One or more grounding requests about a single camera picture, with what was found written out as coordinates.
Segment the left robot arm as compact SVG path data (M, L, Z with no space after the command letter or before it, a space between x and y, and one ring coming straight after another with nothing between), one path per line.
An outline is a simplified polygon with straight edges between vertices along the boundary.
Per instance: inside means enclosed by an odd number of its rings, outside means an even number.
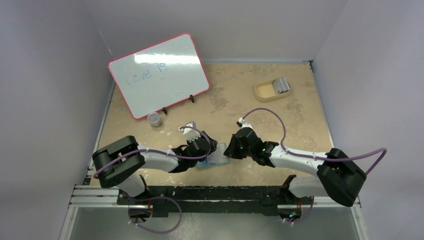
M92 154L96 169L93 178L102 188L117 187L138 205L146 203L149 191L139 169L162 170L166 173L181 173L205 161L217 149L217 141L208 135L168 151L139 145L132 135L125 136Z

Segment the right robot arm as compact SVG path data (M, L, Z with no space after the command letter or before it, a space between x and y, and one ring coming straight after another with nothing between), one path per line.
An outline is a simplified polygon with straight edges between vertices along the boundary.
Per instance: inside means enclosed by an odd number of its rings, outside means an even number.
M277 142L262 141L249 127L243 127L231 136L223 154L238 160L250 157L261 166L310 174L310 177L296 176L291 184L281 189L280 196L288 204L302 197L328 196L342 206L351 207L367 178L353 161L342 161L345 154L337 148L329 152L283 148Z

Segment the teal leather card holder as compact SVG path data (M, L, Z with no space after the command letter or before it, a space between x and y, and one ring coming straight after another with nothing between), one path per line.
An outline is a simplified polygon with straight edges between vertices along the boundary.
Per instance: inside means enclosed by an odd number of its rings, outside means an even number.
M230 159L224 155L224 151L227 149L226 143L218 143L216 150L206 157L206 160L199 161L196 164L198 169L206 169L212 167L220 167L230 163Z

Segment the silver blue credit card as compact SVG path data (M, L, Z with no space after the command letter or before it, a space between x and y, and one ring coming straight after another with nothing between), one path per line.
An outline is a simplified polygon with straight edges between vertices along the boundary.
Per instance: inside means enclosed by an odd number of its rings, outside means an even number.
M224 151L227 148L226 143L219 143L216 146L216 150L212 152L207 158L206 163L211 166L226 165L230 162L229 158L224 155Z

